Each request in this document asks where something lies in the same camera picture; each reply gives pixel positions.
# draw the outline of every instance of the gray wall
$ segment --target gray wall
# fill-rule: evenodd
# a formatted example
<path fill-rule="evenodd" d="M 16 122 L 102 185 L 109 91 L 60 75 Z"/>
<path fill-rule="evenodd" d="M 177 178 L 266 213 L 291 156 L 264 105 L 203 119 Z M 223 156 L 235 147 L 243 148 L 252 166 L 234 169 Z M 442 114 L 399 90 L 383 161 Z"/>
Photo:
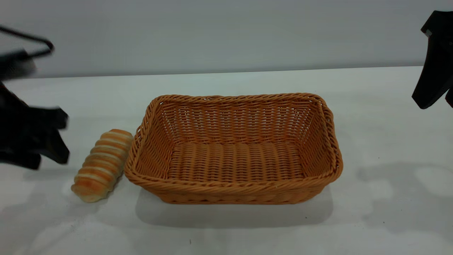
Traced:
<path fill-rule="evenodd" d="M 44 35 L 40 77 L 421 65 L 421 26 L 452 0 L 3 0 Z M 33 44 L 0 34 L 0 50 Z"/>

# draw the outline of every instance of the rectangular wicker basket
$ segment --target rectangular wicker basket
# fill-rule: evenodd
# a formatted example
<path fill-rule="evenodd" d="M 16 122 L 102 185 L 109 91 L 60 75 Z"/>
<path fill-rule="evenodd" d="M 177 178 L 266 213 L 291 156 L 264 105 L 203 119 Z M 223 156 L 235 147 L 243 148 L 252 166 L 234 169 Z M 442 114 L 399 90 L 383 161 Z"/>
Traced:
<path fill-rule="evenodd" d="M 342 168 L 317 95 L 165 95 L 146 109 L 125 175 L 167 203 L 295 204 Z"/>

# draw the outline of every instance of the basket rim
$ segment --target basket rim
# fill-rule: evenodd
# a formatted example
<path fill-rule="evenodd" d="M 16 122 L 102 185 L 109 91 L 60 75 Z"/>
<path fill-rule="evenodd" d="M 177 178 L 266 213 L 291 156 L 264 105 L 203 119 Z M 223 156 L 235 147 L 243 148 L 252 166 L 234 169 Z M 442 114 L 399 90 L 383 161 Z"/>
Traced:
<path fill-rule="evenodd" d="M 162 103 L 162 98 L 165 98 L 166 102 L 184 102 L 184 103 L 223 103 L 225 101 L 240 102 L 242 100 L 250 102 L 269 101 L 270 98 L 275 100 L 275 97 L 282 99 L 301 100 L 309 99 L 310 102 L 318 101 L 318 113 L 323 116 L 323 136 L 326 139 L 325 142 L 330 145 L 330 158 L 331 166 L 329 171 L 319 176 L 295 178 L 291 180 L 283 181 L 244 181 L 244 182 L 222 182 L 222 181 L 182 181 L 177 179 L 163 179 L 150 177 L 147 175 L 139 174 L 135 171 L 138 163 L 138 158 L 142 153 L 143 143 L 147 138 L 147 125 L 146 123 L 152 122 L 152 118 L 155 117 L 155 110 L 159 104 Z M 327 185 L 336 180 L 343 169 L 342 156 L 338 149 L 338 142 L 335 136 L 333 114 L 327 107 L 325 101 L 316 94 L 311 93 L 282 93 L 282 94 L 263 94 L 263 95 L 246 95 L 246 96 L 185 96 L 185 95 L 162 95 L 156 97 L 149 104 L 146 115 L 143 118 L 142 124 L 137 128 L 137 133 L 134 136 L 134 141 L 130 149 L 129 157 L 126 161 L 124 172 L 126 177 L 134 184 L 147 187 L 155 190 L 165 191 L 179 191 L 179 192 L 206 192 L 215 191 L 219 193 L 241 193 L 241 194 L 256 194 L 261 192 L 276 192 L 276 191 L 288 191 L 292 189 L 298 189 L 308 186 L 319 186 Z"/>

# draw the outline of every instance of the bread roll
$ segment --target bread roll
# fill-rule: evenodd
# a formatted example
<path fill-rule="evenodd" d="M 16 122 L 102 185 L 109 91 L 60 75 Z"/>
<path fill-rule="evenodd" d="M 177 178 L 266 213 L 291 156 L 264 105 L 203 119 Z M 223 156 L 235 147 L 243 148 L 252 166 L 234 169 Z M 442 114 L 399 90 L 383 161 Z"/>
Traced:
<path fill-rule="evenodd" d="M 75 176 L 71 190 L 84 202 L 106 198 L 123 173 L 131 143 L 132 134 L 127 131 L 112 129 L 103 133 Z"/>

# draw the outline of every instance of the table surface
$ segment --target table surface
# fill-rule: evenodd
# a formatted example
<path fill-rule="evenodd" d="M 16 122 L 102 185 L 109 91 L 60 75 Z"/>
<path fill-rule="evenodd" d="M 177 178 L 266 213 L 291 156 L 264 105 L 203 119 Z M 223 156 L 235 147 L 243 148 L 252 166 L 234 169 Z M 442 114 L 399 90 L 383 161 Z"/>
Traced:
<path fill-rule="evenodd" d="M 24 79 L 29 105 L 60 106 L 69 163 L 1 165 L 2 254 L 453 254 L 453 109 L 411 98 L 421 67 Z M 122 177 L 81 202 L 73 178 L 100 134 L 135 133 L 162 94 L 310 92 L 334 114 L 344 170 L 297 205 L 170 205 Z"/>

